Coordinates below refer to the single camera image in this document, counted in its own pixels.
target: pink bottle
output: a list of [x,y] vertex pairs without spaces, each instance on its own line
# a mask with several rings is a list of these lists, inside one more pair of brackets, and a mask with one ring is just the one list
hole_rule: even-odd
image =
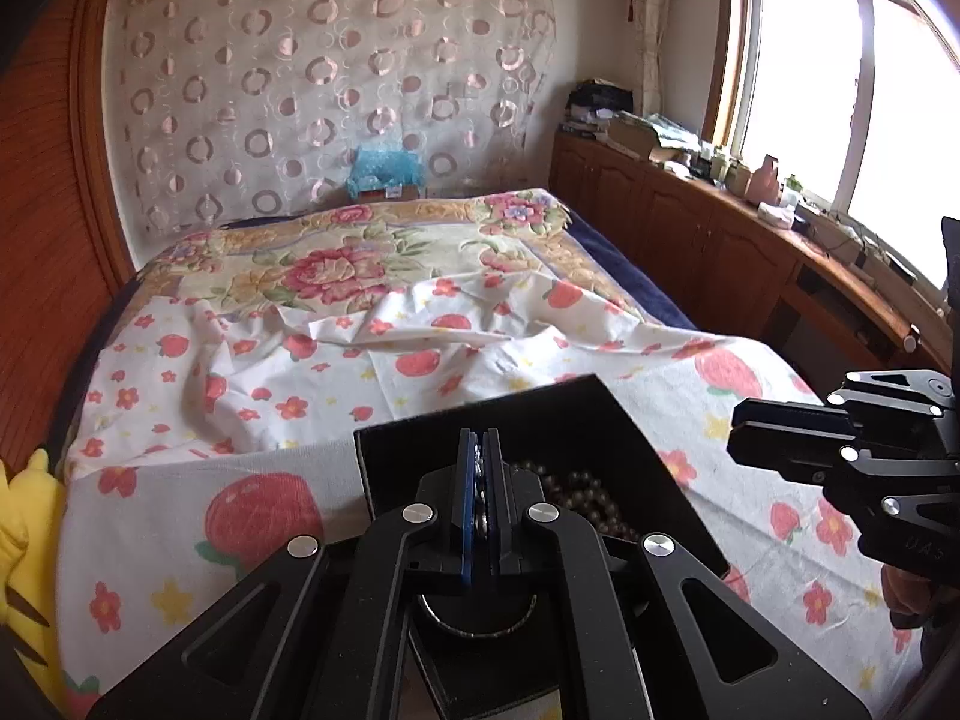
[[744,199],[754,205],[762,202],[776,205],[776,195],[779,192],[779,163],[770,154],[763,157],[763,164],[757,169],[747,186]]

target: floral bedspread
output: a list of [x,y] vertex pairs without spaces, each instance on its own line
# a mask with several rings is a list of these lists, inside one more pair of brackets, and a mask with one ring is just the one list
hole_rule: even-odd
[[[350,206],[191,235],[152,262],[67,455],[75,716],[288,536],[363,530],[356,428],[586,373],[685,488],[731,587],[874,712],[889,703],[918,637],[890,627],[853,524],[725,450],[739,399],[815,397],[763,344],[651,320],[567,221],[540,190]],[[429,716],[408,682],[406,716]],[[557,698],[509,716],[554,718]]]

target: silver screw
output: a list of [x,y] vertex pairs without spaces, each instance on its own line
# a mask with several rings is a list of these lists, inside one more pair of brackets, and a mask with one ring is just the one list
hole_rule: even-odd
[[320,544],[313,536],[294,536],[287,541],[287,552],[291,557],[310,557],[316,555]]
[[403,518],[407,522],[419,523],[426,522],[433,517],[433,509],[425,503],[412,503],[403,510]]
[[535,503],[527,509],[529,517],[536,522],[553,522],[560,511],[552,503]]
[[674,550],[673,539],[663,533],[650,533],[643,540],[643,548],[655,557],[666,557]]

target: dark blue bed sheet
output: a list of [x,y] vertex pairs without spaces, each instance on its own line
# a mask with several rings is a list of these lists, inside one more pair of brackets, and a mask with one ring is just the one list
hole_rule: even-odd
[[597,264],[606,271],[611,278],[621,285],[623,290],[630,293],[640,307],[670,327],[679,327],[682,330],[696,330],[677,305],[668,298],[662,290],[650,280],[640,268],[630,260],[610,241],[604,238],[572,208],[570,218],[573,224],[566,230],[579,242]]

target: white sheet with strawberry print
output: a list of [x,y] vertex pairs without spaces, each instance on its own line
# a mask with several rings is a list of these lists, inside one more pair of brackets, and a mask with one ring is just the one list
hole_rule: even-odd
[[[226,322],[152,298],[101,354],[69,453],[58,615],[75,716],[287,536],[363,530],[357,427],[586,373],[686,489],[733,589],[879,713],[919,661],[880,566],[817,488],[725,451],[739,399],[814,402],[803,381],[761,343],[645,322],[544,269],[448,274],[345,317]],[[555,718],[557,697],[509,716]]]

